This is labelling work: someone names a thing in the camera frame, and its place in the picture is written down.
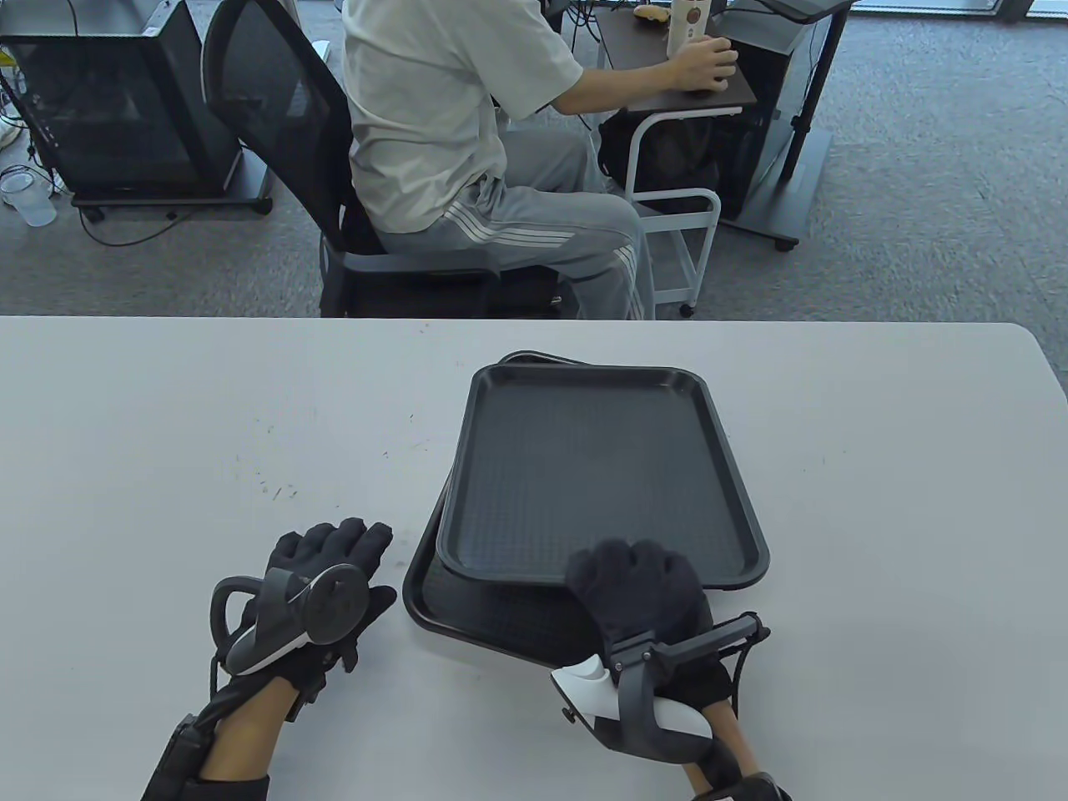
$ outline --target person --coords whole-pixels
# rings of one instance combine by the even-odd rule
[[[392,253],[482,248],[508,270],[555,269],[580,316],[653,319],[638,213],[603,192],[590,138],[498,130],[547,106],[614,111],[669,90],[722,91],[725,38],[642,69],[583,68],[538,0],[346,0],[344,85],[352,182]]]
[[[267,570],[281,567],[310,581],[335,564],[352,564],[371,579],[391,540],[392,532],[381,523],[375,523],[370,529],[358,518],[349,518],[336,528],[320,523],[304,536],[289,532],[279,539],[267,562]],[[681,560],[678,554],[658,550],[659,546],[650,548],[647,544],[635,544],[633,549],[618,540],[607,540],[592,553],[576,554],[568,567],[569,588],[600,627],[606,642],[626,637],[627,631],[635,628],[648,628],[650,622],[658,635],[669,639],[681,635],[688,627],[695,625],[690,614],[695,608],[692,586],[697,587],[701,602],[707,603],[703,600],[700,583],[695,576],[689,586],[673,579],[670,592],[651,597],[640,581],[635,582],[634,575],[616,574],[614,579],[606,580],[611,572],[606,565],[612,563],[647,566],[651,561],[656,570],[661,564],[677,566]],[[632,552],[638,557],[631,559]],[[660,570],[659,575],[666,575],[666,570]],[[641,600],[638,606],[633,603],[635,598]],[[186,782],[180,801],[263,801],[270,783],[268,770],[271,757],[284,723],[295,717],[302,703],[316,698],[327,685],[327,674],[339,662],[346,673],[356,668],[360,634],[395,601],[396,592],[392,587],[371,587],[366,612],[341,641],[331,645],[305,645],[257,673],[234,677],[220,692],[241,693],[247,682],[255,682],[255,691],[247,693],[248,700],[218,723],[206,758],[197,775]],[[255,599],[246,607],[241,624],[233,632],[230,644],[254,621]],[[224,658],[226,647],[224,644],[217,656]],[[760,772],[727,701],[731,680],[723,665],[710,660],[695,668],[676,677],[663,694],[702,709],[716,737],[726,747],[744,779],[727,790],[713,789],[700,768],[685,766],[694,791],[706,799],[726,798],[729,794],[737,801],[789,801],[789,797],[779,795],[781,791],[770,778]],[[398,742],[397,748],[403,749],[404,743]]]

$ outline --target bread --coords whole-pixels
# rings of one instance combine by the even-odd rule
[[[634,16],[648,22],[660,22],[661,25],[671,19],[671,12],[661,5],[637,5]]]

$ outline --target plastic cup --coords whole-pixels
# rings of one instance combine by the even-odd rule
[[[27,225],[41,227],[56,219],[56,206],[49,200],[49,187],[29,171],[9,175],[0,183],[0,193],[26,221]]]

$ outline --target white t-shirt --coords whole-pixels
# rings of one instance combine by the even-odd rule
[[[429,227],[506,159],[490,95],[515,120],[582,77],[538,0],[346,0],[352,180],[379,231]]]

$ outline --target black office chair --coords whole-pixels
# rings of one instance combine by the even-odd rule
[[[348,100],[278,0],[222,0],[203,56],[208,108],[321,231],[324,317],[554,317],[559,276],[498,273],[472,249],[391,255],[352,188]]]

